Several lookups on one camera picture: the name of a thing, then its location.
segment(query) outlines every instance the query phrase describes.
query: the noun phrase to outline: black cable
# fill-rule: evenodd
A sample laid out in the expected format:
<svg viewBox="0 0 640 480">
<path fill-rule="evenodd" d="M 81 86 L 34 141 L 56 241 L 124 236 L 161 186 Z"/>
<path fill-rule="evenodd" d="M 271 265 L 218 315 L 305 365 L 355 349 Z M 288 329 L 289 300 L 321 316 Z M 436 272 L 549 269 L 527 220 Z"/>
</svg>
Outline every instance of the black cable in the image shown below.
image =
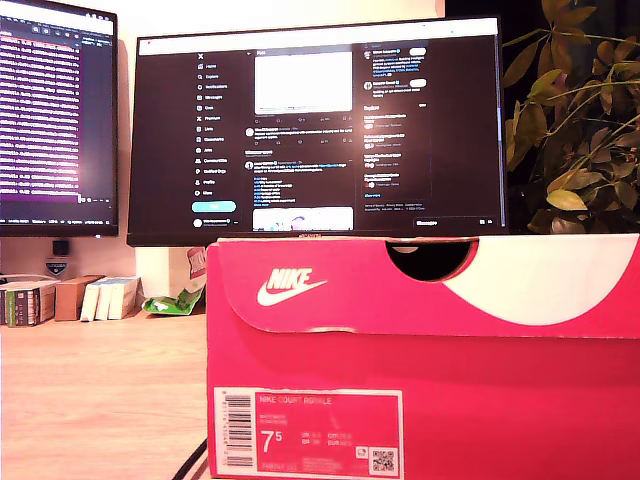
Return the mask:
<svg viewBox="0 0 640 480">
<path fill-rule="evenodd" d="M 172 480 L 183 480 L 187 476 L 187 473 L 189 473 L 189 470 L 193 468 L 195 463 L 206 450 L 207 439 L 205 438 L 204 442 L 202 442 L 200 446 L 196 448 L 196 451 L 193 452 L 189 458 L 187 458 L 187 461 L 184 462 L 184 464 L 180 467 L 180 470 L 178 470 Z"/>
</svg>

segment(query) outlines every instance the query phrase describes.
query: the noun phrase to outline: small speaker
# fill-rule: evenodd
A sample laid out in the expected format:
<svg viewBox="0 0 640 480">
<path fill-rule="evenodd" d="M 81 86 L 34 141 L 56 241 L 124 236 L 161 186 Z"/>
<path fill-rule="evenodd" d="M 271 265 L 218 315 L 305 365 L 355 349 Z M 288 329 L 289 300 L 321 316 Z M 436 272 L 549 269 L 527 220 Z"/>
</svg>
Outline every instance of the small speaker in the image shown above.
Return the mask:
<svg viewBox="0 0 640 480">
<path fill-rule="evenodd" d="M 69 240 L 54 240 L 53 255 L 56 257 L 68 257 L 71 251 L 71 243 Z"/>
</svg>

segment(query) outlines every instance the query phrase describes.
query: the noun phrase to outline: size number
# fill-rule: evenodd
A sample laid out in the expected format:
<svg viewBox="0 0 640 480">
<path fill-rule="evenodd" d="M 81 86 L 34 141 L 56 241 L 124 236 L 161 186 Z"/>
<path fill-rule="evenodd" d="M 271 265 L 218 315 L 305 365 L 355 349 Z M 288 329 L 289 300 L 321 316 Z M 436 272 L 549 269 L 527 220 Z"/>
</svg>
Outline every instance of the size number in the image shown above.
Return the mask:
<svg viewBox="0 0 640 480">
<path fill-rule="evenodd" d="M 275 432 L 273 430 L 260 430 L 260 433 L 262 435 L 267 436 L 267 438 L 264 441 L 264 447 L 262 448 L 262 451 L 264 453 L 267 453 L 269 451 L 269 445 L 271 445 L 271 440 L 275 440 L 276 442 L 282 441 L 282 432 L 280 431 Z"/>
</svg>

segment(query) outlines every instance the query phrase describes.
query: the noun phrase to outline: qr code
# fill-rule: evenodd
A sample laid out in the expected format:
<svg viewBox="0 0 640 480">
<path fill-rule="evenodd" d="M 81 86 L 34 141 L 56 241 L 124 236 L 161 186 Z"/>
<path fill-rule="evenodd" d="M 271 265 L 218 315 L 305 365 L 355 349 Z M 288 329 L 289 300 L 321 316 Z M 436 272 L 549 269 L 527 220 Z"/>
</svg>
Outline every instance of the qr code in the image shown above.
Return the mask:
<svg viewBox="0 0 640 480">
<path fill-rule="evenodd" d="M 371 447 L 369 449 L 369 475 L 397 476 L 398 449 Z"/>
</svg>

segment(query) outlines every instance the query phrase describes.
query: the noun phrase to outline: green wrapper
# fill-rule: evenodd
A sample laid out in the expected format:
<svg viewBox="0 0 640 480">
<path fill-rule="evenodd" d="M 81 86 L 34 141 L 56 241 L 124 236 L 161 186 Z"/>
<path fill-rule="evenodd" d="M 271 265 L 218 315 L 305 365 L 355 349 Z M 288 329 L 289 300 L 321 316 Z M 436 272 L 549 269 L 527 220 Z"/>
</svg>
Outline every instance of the green wrapper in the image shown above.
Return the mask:
<svg viewBox="0 0 640 480">
<path fill-rule="evenodd" d="M 180 292 L 178 298 L 155 297 L 150 298 L 142 308 L 145 312 L 158 315 L 190 315 L 202 295 L 203 288 L 189 292 L 186 288 Z"/>
</svg>

